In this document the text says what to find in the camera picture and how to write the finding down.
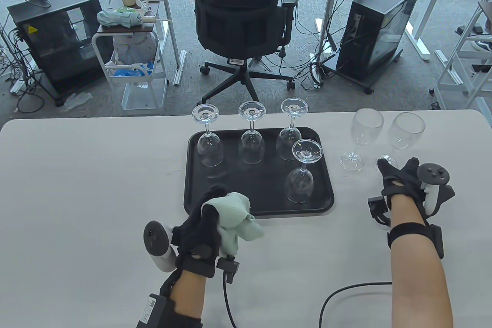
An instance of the shoe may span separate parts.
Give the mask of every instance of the shoe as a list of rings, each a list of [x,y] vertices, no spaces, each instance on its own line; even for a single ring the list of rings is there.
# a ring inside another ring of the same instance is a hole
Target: shoe
[[[492,42],[489,41],[474,41],[471,43],[474,49],[478,51],[492,52]]]
[[[144,229],[144,244],[155,265],[165,273],[176,269],[176,252],[171,247],[173,230],[158,221],[149,222]]]

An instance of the upright wine glass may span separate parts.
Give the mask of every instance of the upright wine glass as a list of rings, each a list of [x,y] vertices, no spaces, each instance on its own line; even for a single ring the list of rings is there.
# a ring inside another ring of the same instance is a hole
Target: upright wine glass
[[[306,101],[291,97],[282,101],[282,111],[290,117],[290,126],[281,130],[276,141],[278,155],[284,160],[294,160],[292,147],[302,138],[299,129],[294,127],[294,121],[308,112]]]
[[[196,149],[204,166],[217,166],[224,158],[224,146],[220,138],[210,131],[210,123],[218,118],[218,109],[210,103],[198,105],[191,113],[195,122],[205,124],[205,133],[198,139]]]
[[[359,171],[364,167],[364,161],[356,154],[359,146],[370,145],[379,137],[384,125],[383,115],[370,108],[362,108],[357,111],[352,120],[352,140],[355,148],[341,156],[340,163],[346,170]]]
[[[395,150],[404,150],[415,145],[420,140],[425,129],[426,123],[417,114],[411,112],[398,114],[388,131],[388,141],[392,147],[391,152],[389,155],[380,156],[378,160],[386,159],[392,166],[397,168],[398,162],[394,158]]]
[[[265,105],[258,101],[246,101],[239,106],[239,115],[249,121],[249,130],[243,133],[239,141],[239,157],[246,164],[257,164],[265,155],[265,141],[254,128],[255,121],[263,118],[265,113]]]
[[[323,156],[321,145],[313,140],[299,140],[292,147],[292,154],[302,163],[300,168],[292,170],[285,180],[285,194],[293,203],[305,203],[314,190],[312,174],[307,164],[316,163]]]

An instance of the chair base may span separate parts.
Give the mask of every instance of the chair base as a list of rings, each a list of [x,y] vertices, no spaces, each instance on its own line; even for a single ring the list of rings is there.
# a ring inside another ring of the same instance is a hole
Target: chair base
[[[230,86],[232,86],[237,82],[241,82],[241,84],[244,84],[246,86],[249,94],[251,95],[251,99],[253,99],[254,101],[259,101],[258,95],[256,94],[253,84],[251,83],[251,78],[260,78],[264,80],[286,80],[288,81],[288,89],[295,88],[295,84],[292,81],[292,77],[290,75],[280,75],[268,71],[255,70],[251,68],[251,65],[253,64],[254,61],[255,59],[252,59],[248,66],[241,66],[241,67],[206,61],[204,63],[204,66],[200,68],[200,72],[202,72],[202,74],[207,75],[210,72],[210,68],[215,68],[230,73],[231,76],[227,78],[225,81],[223,81],[216,88],[214,88],[212,91],[205,94],[202,97],[202,103],[206,103],[208,99],[212,98],[213,96],[216,96],[218,93],[224,91],[225,89],[229,88]]]

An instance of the black tray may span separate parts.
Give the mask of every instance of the black tray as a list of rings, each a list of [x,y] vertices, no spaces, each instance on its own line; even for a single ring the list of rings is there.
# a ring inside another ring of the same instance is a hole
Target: black tray
[[[321,143],[318,133],[311,128],[298,127],[303,138]],[[285,179],[301,163],[285,161],[276,153],[276,138],[281,128],[258,129],[265,140],[265,156],[255,165],[243,163],[239,158],[239,139],[243,130],[214,131],[224,145],[224,159],[218,166],[209,168],[200,162],[196,150],[202,132],[188,142],[186,182],[184,184],[184,209],[189,214],[196,202],[214,184],[222,184],[231,192],[249,198],[250,212],[254,216],[314,214],[328,211],[334,203],[333,189],[324,156],[317,163],[307,165],[314,178],[314,192],[307,203],[292,203],[285,196]]]

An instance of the office chair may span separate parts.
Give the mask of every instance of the office chair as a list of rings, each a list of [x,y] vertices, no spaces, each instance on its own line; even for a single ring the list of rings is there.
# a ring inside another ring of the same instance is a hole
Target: office chair
[[[254,60],[270,55],[290,42],[294,8],[299,0],[194,0],[196,32],[202,46],[227,58],[227,64],[205,61],[200,68],[207,75],[216,68],[232,75],[202,97],[201,103],[241,82],[251,98],[258,100],[251,78],[286,80],[288,90],[294,89],[291,76],[257,71]]]

